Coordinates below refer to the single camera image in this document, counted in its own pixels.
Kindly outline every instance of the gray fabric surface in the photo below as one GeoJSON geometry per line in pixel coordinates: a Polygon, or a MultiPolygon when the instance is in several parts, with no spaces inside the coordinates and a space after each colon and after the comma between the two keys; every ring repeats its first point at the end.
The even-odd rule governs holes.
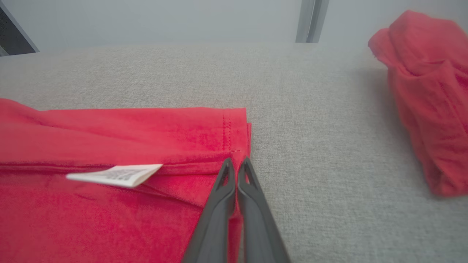
{"type": "Polygon", "coordinates": [[[467,262],[468,199],[434,197],[363,47],[99,47],[0,58],[39,110],[246,107],[252,161],[293,262],[467,262]]]}

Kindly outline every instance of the stitching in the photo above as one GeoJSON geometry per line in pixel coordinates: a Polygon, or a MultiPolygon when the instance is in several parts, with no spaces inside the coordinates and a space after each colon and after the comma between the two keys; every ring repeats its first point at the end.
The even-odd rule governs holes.
{"type": "Polygon", "coordinates": [[[226,149],[226,120],[223,114],[223,151],[226,149]]]}
{"type": "Polygon", "coordinates": [[[229,140],[229,150],[232,149],[232,145],[231,145],[231,115],[229,115],[229,137],[228,137],[228,140],[229,140]]]}

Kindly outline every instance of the crumpled red cloth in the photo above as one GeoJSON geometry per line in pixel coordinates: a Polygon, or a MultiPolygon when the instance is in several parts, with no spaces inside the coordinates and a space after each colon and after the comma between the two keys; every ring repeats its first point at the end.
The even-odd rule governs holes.
{"type": "Polygon", "coordinates": [[[406,11],[369,41],[434,194],[468,194],[468,37],[453,21],[406,11]]]}

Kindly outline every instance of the clothing label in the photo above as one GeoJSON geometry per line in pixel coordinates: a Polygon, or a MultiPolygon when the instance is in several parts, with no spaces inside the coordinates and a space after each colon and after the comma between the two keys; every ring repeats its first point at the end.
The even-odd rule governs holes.
{"type": "Polygon", "coordinates": [[[162,164],[145,164],[145,165],[125,165],[114,166],[110,169],[93,172],[67,174],[66,177],[70,180],[85,181],[91,183],[102,183],[124,187],[135,187],[140,185],[152,174],[154,174],[162,164]]]}

